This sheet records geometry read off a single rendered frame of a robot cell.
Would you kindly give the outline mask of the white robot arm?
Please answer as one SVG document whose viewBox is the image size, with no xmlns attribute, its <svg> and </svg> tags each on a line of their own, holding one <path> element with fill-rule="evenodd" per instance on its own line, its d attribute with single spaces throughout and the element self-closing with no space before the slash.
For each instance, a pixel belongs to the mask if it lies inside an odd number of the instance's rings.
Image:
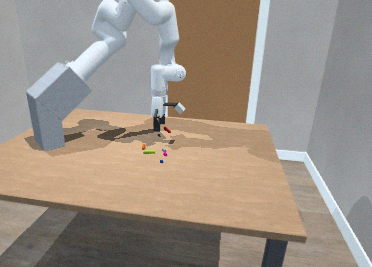
<svg viewBox="0 0 372 267">
<path fill-rule="evenodd" d="M 162 65 L 151 67 L 151 94 L 166 96 L 168 81 L 179 82 L 186 77 L 184 67 L 175 63 L 174 49 L 179 42 L 179 33 L 175 8 L 168 1 L 120 0 L 117 3 L 114 0 L 104 0 L 98 7 L 92 25 L 92 32 L 100 41 L 91 45 L 76 61 L 66 61 L 66 65 L 87 80 L 125 46 L 126 37 L 122 32 L 128 30 L 136 12 L 151 25 L 161 24 L 158 25 L 158 32 Z"/>
</svg>

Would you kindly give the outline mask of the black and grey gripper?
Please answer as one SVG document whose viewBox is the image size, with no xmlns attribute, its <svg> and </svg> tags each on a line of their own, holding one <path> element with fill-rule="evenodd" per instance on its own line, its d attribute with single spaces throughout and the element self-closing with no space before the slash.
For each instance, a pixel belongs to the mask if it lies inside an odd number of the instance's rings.
<svg viewBox="0 0 372 267">
<path fill-rule="evenodd" d="M 166 103 L 166 96 L 153 96 L 152 94 L 151 96 L 152 96 L 151 117 L 153 117 L 153 130 L 160 131 L 160 124 L 165 124 L 164 116 L 166 112 L 166 106 L 163 106 L 163 104 Z"/>
</svg>

